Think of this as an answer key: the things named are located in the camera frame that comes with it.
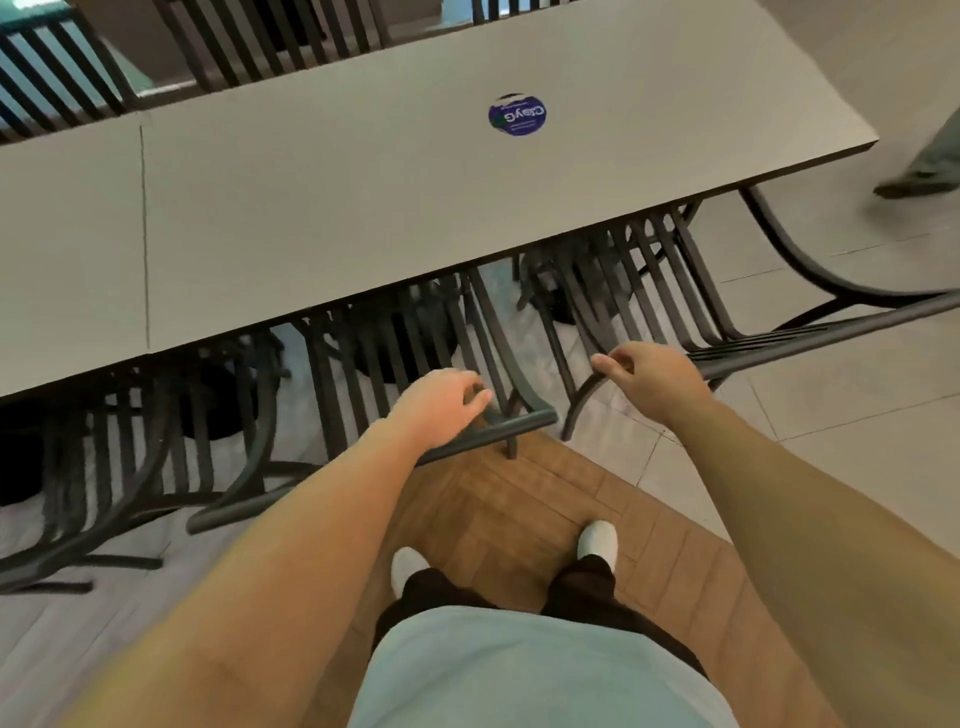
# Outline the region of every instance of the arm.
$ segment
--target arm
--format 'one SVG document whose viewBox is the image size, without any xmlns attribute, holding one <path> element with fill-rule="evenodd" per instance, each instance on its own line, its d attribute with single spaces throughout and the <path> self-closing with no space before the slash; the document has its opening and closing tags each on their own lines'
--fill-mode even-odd
<svg viewBox="0 0 960 728">
<path fill-rule="evenodd" d="M 62 722 L 295 726 L 347 631 L 403 483 L 491 400 L 479 376 L 418 380 L 386 420 L 257 519 Z"/>
<path fill-rule="evenodd" d="M 960 716 L 960 561 L 715 401 L 693 364 L 628 344 L 593 366 L 672 429 L 757 593 L 853 726 Z"/>
</svg>

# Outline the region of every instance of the blue sticker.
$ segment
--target blue sticker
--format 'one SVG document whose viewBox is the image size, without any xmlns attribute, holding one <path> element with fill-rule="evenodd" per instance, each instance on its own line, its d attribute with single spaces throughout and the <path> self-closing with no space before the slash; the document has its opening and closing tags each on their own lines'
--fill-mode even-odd
<svg viewBox="0 0 960 728">
<path fill-rule="evenodd" d="M 536 96 L 508 93 L 490 107 L 490 125 L 510 136 L 533 133 L 546 121 L 546 106 Z"/>
</svg>

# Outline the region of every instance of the black pants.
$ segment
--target black pants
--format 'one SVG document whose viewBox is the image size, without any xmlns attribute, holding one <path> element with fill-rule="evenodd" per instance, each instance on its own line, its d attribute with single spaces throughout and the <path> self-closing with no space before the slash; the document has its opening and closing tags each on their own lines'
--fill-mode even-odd
<svg viewBox="0 0 960 728">
<path fill-rule="evenodd" d="M 685 644 L 614 599 L 615 586 L 616 579 L 610 565 L 600 556 L 590 554 L 554 577 L 540 613 L 545 617 L 644 635 L 707 677 L 700 661 Z M 403 596 L 380 615 L 373 633 L 373 648 L 376 649 L 383 636 L 405 619 L 448 605 L 498 609 L 477 592 L 454 585 L 439 569 L 418 571 L 407 581 Z"/>
</svg>

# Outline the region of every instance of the hand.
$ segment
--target hand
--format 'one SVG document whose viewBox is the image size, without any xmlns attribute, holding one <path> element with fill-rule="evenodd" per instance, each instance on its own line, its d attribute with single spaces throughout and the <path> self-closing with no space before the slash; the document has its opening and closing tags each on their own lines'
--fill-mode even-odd
<svg viewBox="0 0 960 728">
<path fill-rule="evenodd" d="M 616 384 L 641 415 L 671 429 L 671 420 L 686 405 L 713 396 L 693 362 L 662 344 L 632 341 L 610 356 L 594 354 L 590 364 Z"/>
<path fill-rule="evenodd" d="M 482 387 L 476 372 L 436 369 L 410 385 L 387 420 L 412 435 L 424 452 L 438 448 L 460 434 L 490 404 L 493 392 Z"/>
</svg>

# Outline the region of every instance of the table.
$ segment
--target table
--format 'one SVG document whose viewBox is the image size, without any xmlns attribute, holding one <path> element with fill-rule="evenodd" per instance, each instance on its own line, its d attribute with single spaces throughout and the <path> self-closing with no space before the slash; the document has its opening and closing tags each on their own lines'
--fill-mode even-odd
<svg viewBox="0 0 960 728">
<path fill-rule="evenodd" d="M 147 351 L 140 125 L 0 149 L 0 396 Z"/>
<path fill-rule="evenodd" d="M 532 94 L 546 120 L 497 131 Z M 150 350 L 869 148 L 753 0 L 581 0 L 145 114 Z"/>
</svg>

